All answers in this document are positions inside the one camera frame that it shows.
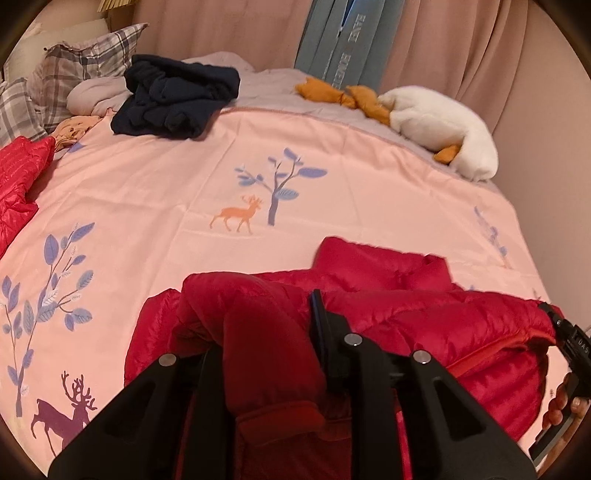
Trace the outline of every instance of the red fabric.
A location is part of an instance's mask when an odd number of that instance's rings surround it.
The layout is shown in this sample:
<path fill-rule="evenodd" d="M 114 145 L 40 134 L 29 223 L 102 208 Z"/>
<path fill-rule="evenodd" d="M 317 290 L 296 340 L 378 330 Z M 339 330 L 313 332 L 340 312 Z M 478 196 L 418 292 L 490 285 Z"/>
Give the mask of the red fabric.
<path fill-rule="evenodd" d="M 327 396 L 309 339 L 314 288 L 327 310 L 384 350 L 431 352 L 514 439 L 537 417 L 554 329 L 536 301 L 464 291 L 433 255 L 338 238 L 323 241 L 309 270 L 193 274 L 181 293 L 148 299 L 125 381 L 163 353 L 193 355 L 218 343 L 238 432 L 235 477 L 348 478 L 349 405 Z"/>
<path fill-rule="evenodd" d="M 0 258 L 37 213 L 25 194 L 53 161 L 55 146 L 53 137 L 36 142 L 18 137 L 0 150 Z"/>

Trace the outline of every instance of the bedsheet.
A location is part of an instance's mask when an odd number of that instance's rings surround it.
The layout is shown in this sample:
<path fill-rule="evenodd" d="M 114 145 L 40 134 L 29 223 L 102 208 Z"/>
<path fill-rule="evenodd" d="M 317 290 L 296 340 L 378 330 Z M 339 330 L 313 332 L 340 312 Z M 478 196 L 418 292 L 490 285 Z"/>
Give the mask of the bedsheet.
<path fill-rule="evenodd" d="M 511 204 L 387 138 L 254 108 L 224 111 L 201 141 L 109 121 L 36 185 L 40 210 L 0 261 L 0 414 L 43 471 L 122 388 L 145 299 L 190 273 L 308 268 L 336 235 L 548 300 Z"/>

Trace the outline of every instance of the orange stuffed toy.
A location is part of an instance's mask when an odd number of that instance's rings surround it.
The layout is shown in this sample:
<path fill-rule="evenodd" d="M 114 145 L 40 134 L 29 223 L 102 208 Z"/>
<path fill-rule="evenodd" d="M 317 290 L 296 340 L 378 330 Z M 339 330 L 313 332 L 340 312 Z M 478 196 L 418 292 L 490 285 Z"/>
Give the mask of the orange stuffed toy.
<path fill-rule="evenodd" d="M 351 110 L 359 108 L 366 117 L 390 126 L 390 110 L 378 102 L 378 95 L 371 88 L 364 85 L 347 87 L 348 95 L 322 80 L 308 77 L 305 83 L 295 86 L 295 91 L 312 102 L 339 103 Z M 436 153 L 433 159 L 448 165 L 456 158 L 461 147 L 461 145 L 450 145 Z"/>

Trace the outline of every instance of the beige cloth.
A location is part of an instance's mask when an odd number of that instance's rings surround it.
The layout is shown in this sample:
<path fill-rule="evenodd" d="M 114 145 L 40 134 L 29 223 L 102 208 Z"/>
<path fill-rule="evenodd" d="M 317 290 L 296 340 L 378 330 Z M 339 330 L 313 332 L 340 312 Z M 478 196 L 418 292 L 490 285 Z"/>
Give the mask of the beige cloth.
<path fill-rule="evenodd" d="M 519 63 L 527 0 L 406 0 L 381 92 L 420 85 L 474 110 L 492 131 Z"/>
<path fill-rule="evenodd" d="M 56 139 L 56 152 L 74 145 L 98 122 L 99 116 L 73 116 L 65 119 L 51 134 Z"/>

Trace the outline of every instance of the navy blue clothing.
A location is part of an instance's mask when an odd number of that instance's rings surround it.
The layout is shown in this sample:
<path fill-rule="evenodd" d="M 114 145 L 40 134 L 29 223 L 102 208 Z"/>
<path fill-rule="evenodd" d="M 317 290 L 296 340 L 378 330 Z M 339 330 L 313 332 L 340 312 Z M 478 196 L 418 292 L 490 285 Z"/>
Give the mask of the navy blue clothing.
<path fill-rule="evenodd" d="M 236 69 L 134 55 L 125 72 L 133 93 L 111 121 L 116 134 L 196 138 L 238 96 Z"/>

